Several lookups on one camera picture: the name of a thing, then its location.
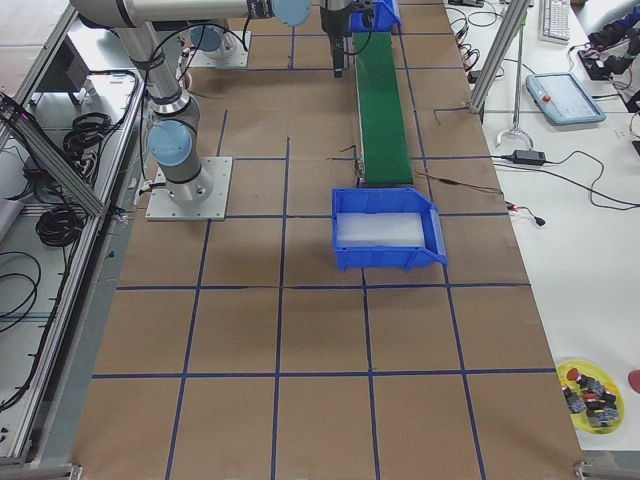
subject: blue plastic bin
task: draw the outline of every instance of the blue plastic bin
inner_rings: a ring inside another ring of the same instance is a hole
[[[402,25],[400,10],[396,0],[374,0],[373,1],[373,28],[374,32],[390,32],[393,25]],[[362,14],[351,15],[350,32],[368,32],[369,28],[362,23]]]
[[[340,213],[419,213],[426,248],[353,247],[338,243]],[[448,265],[437,207],[413,188],[355,188],[333,190],[333,251],[340,270],[347,268],[426,267]]]

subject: metal base plate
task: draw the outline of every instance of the metal base plate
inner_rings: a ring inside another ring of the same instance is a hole
[[[234,32],[240,38],[242,38],[242,32]],[[249,52],[251,51],[251,32],[247,32],[245,35],[245,43],[247,44],[247,49]],[[220,58],[211,58],[202,53],[201,51],[197,51],[193,60],[191,61],[191,66],[189,68],[218,68],[218,69],[233,69],[233,68],[247,68],[247,63],[249,62],[249,52],[245,52],[242,48],[242,45],[239,44],[237,48],[228,56],[220,57]]]
[[[224,220],[231,183],[232,157],[203,157],[202,168],[213,178],[213,191],[199,202],[178,203],[169,191],[158,188],[151,192],[146,218],[148,220]],[[164,182],[161,171],[156,175],[156,182]]]

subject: conveyor belt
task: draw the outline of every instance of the conveyor belt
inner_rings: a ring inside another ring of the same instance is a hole
[[[367,185],[412,184],[389,33],[354,34]]]

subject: red object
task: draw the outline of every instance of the red object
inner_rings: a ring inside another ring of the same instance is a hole
[[[567,380],[571,380],[572,382],[575,382],[579,376],[580,372],[577,368],[572,368],[567,372]]]
[[[637,393],[640,393],[640,370],[634,370],[629,374],[629,385]]]

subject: white table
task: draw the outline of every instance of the white table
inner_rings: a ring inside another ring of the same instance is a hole
[[[524,62],[537,73],[567,71],[569,47],[540,41],[538,6],[529,12]],[[456,12],[450,11],[449,15],[452,20],[459,17]],[[489,19],[488,15],[474,17],[474,21]],[[584,43],[586,35],[573,14],[571,27],[570,45]],[[497,30],[498,24],[471,27],[467,41],[480,49],[483,59]],[[516,49],[514,41],[508,58],[516,58]],[[606,82],[588,80],[582,65],[577,59],[575,62],[572,71],[590,93],[615,92]],[[503,65],[505,77],[495,81],[484,117],[485,137],[495,155],[524,148],[522,141],[513,138],[506,138],[499,149],[495,145],[497,134],[511,126],[515,95],[515,64]],[[574,150],[584,150],[606,165],[598,190],[640,203],[640,156],[631,144],[631,114],[626,113],[621,101],[602,101],[607,120],[576,129],[550,125],[526,90],[522,100],[520,126],[549,160],[559,161]],[[599,166],[581,155],[562,166],[545,169],[587,185],[599,173]],[[628,372],[640,368],[640,211],[598,209],[590,205],[586,191],[549,175],[497,170],[506,199],[530,207],[547,221],[538,228],[526,215],[512,217],[554,360],[588,359],[604,368],[622,390],[624,423],[609,435],[578,432],[581,447],[640,450],[640,395],[627,384]]]

